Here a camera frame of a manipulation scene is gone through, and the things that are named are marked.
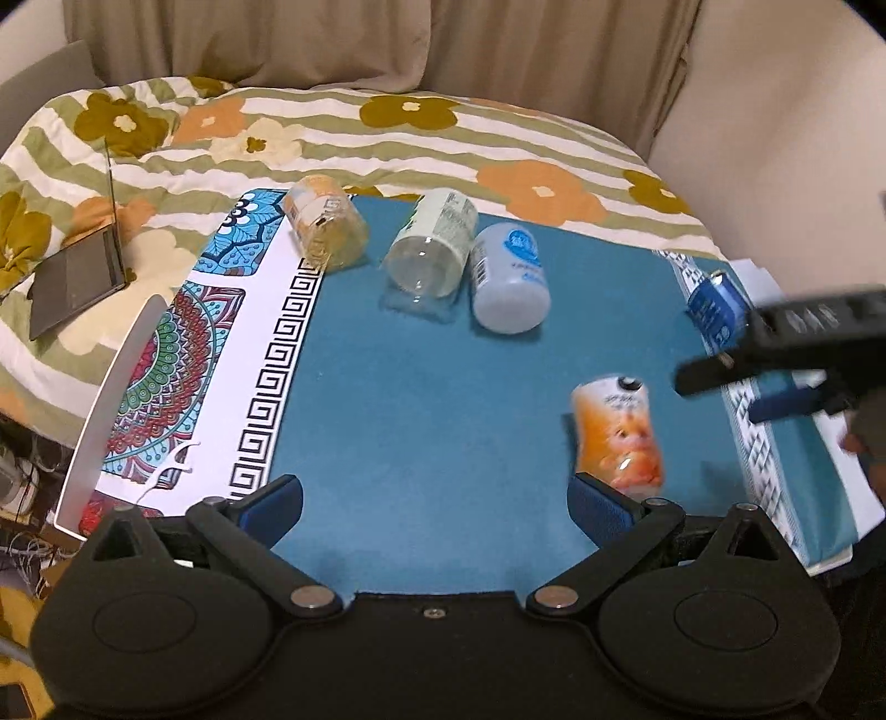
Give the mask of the person right hand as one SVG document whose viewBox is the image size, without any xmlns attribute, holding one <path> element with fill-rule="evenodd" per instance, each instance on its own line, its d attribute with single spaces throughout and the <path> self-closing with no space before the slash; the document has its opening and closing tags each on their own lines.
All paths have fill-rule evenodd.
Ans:
<svg viewBox="0 0 886 720">
<path fill-rule="evenodd" d="M 874 404 L 859 408 L 848 419 L 841 447 L 850 455 L 858 456 L 871 491 L 877 495 L 878 501 L 884 502 L 884 408 Z"/>
</svg>

